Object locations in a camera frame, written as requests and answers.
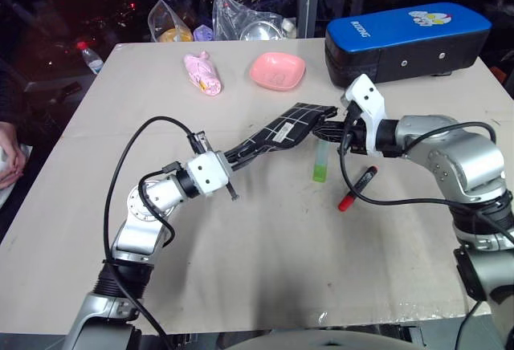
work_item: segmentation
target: pink plush toy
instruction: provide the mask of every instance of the pink plush toy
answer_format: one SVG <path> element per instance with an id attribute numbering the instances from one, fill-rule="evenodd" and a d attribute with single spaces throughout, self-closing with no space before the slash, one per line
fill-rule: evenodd
<path id="1" fill-rule="evenodd" d="M 206 51 L 200 53 L 199 57 L 185 55 L 184 65 L 190 74 L 191 82 L 205 94 L 216 96 L 222 90 L 222 83 Z"/>

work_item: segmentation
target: table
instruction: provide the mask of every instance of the table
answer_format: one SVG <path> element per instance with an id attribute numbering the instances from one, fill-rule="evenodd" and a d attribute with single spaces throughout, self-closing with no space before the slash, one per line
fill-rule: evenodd
<path id="1" fill-rule="evenodd" d="M 205 96 L 182 57 L 210 52 L 224 88 Z M 302 57 L 307 71 L 292 92 L 272 92 L 248 77 L 265 51 Z M 498 133 L 514 188 L 512 100 L 478 59 L 448 77 L 378 85 L 390 118 L 446 114 L 482 120 Z M 228 150 L 295 102 L 340 105 L 324 65 L 323 39 L 279 42 L 138 43 L 115 47 L 52 151 L 0 246 L 0 332 L 66 333 L 101 267 L 104 197 L 117 159 L 146 119 L 174 116 L 204 129 Z M 312 180 L 316 139 L 257 158 L 225 190 L 185 204 L 177 238 L 163 251 L 145 305 L 167 332 L 402 322 L 462 315 L 467 297 L 452 250 L 446 207 L 379 207 L 356 201 L 337 210 L 347 189 L 333 145 L 328 180 Z M 138 179 L 192 156 L 170 124 L 152 125 L 129 154 L 114 193 L 111 237 Z M 370 197 L 440 197 L 433 177 L 407 161 L 350 156 L 350 176 L 380 172 Z M 137 325 L 153 332 L 144 319 Z"/>

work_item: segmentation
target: pink bowl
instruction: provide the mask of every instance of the pink bowl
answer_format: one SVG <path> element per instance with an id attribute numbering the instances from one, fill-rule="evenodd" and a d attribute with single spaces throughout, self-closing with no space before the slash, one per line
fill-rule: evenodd
<path id="1" fill-rule="evenodd" d="M 305 61 L 286 53 L 264 53 L 250 69 L 250 77 L 258 85 L 275 91 L 293 89 L 305 72 Z"/>

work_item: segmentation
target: red marker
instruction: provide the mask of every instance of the red marker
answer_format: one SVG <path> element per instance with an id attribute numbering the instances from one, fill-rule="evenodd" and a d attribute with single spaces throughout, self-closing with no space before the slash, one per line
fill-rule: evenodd
<path id="1" fill-rule="evenodd" d="M 370 166 L 366 170 L 366 172 L 364 172 L 364 174 L 361 176 L 361 178 L 358 180 L 358 182 L 355 183 L 355 185 L 354 185 L 355 190 L 358 193 L 361 193 L 362 190 L 371 181 L 371 179 L 373 179 L 373 177 L 377 174 L 377 172 L 378 172 L 378 168 L 376 166 L 374 166 L 374 165 Z M 348 208 L 350 208 L 350 206 L 355 201 L 355 197 L 357 197 L 357 195 L 355 195 L 355 193 L 353 193 L 352 191 L 348 192 L 348 194 L 345 196 L 345 198 L 343 198 L 343 200 L 341 200 L 341 203 L 339 203 L 339 206 L 337 207 L 337 208 L 339 208 L 339 211 L 345 212 Z"/>

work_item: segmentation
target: person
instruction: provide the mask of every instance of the person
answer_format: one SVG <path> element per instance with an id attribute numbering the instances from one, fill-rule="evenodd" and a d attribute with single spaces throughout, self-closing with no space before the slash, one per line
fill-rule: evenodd
<path id="1" fill-rule="evenodd" d="M 22 175 L 27 159 L 19 148 L 16 124 L 19 104 L 8 74 L 0 71 L 0 147 L 7 167 L 0 171 L 0 190 L 14 184 Z"/>

